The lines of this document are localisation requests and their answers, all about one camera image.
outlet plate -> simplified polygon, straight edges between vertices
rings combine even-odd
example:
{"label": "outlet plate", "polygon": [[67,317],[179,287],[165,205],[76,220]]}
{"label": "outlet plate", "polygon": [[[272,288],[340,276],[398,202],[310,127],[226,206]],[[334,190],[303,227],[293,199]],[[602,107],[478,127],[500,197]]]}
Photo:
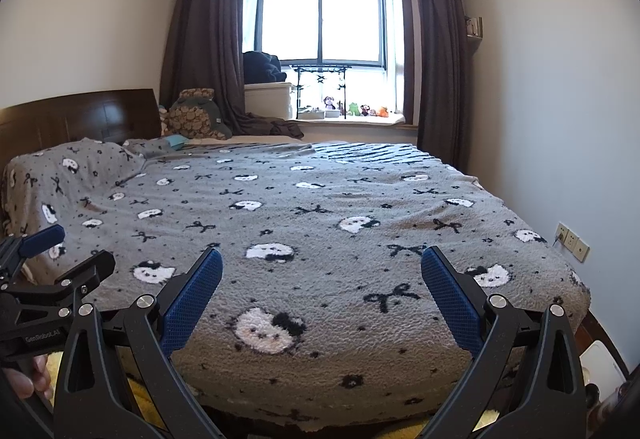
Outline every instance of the outlet plate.
{"label": "outlet plate", "polygon": [[556,229],[556,238],[558,238],[558,241],[562,242],[562,244],[564,244],[564,241],[566,240],[567,233],[569,233],[569,228],[564,226],[562,223],[558,223],[558,229]]}
{"label": "outlet plate", "polygon": [[575,244],[578,242],[578,235],[569,230],[567,232],[566,238],[564,239],[564,247],[573,253],[575,249]]}
{"label": "outlet plate", "polygon": [[587,253],[589,253],[589,249],[589,246],[585,244],[582,239],[578,239],[578,242],[575,243],[574,247],[574,257],[580,260],[580,262],[584,262]]}

wooden headboard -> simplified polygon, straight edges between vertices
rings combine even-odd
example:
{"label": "wooden headboard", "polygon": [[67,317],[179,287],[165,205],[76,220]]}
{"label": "wooden headboard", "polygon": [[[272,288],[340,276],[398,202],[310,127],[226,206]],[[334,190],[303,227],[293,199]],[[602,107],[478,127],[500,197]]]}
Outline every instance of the wooden headboard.
{"label": "wooden headboard", "polygon": [[152,89],[100,91],[0,109],[0,175],[15,156],[92,138],[122,143],[160,136]]}

gray blanket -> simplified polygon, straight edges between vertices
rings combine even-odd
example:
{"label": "gray blanket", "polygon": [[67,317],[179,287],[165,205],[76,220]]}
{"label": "gray blanket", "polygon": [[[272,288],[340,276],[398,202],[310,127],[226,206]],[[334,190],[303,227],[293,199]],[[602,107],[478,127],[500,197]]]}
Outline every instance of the gray blanket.
{"label": "gray blanket", "polygon": [[222,282],[173,356],[199,401],[303,429],[435,411],[469,355],[420,277],[437,244],[487,293],[566,309],[590,294],[571,267],[474,177],[410,145],[126,146],[83,140],[14,159],[7,231],[60,223],[28,266],[47,283],[100,249],[117,269],[88,301],[157,293],[208,246]]}

striped fabric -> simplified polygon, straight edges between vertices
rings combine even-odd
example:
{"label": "striped fabric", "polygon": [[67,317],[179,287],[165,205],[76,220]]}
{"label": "striped fabric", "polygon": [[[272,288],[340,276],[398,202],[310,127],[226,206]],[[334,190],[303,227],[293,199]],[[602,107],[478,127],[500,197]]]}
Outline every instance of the striped fabric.
{"label": "striped fabric", "polygon": [[320,158],[347,162],[404,164],[433,162],[436,159],[408,143],[319,143],[313,147]]}

dark brown curtain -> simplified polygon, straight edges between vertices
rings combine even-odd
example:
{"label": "dark brown curtain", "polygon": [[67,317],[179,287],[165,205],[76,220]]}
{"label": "dark brown curtain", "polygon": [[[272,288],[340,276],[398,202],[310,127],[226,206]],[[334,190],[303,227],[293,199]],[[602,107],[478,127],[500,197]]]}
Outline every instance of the dark brown curtain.
{"label": "dark brown curtain", "polygon": [[422,31],[418,148],[464,172],[470,95],[462,0],[418,2]]}
{"label": "dark brown curtain", "polygon": [[160,103],[169,108],[180,91],[215,90],[215,101],[234,135],[302,137],[297,124],[247,114],[242,69],[242,0],[176,0],[169,28]]}

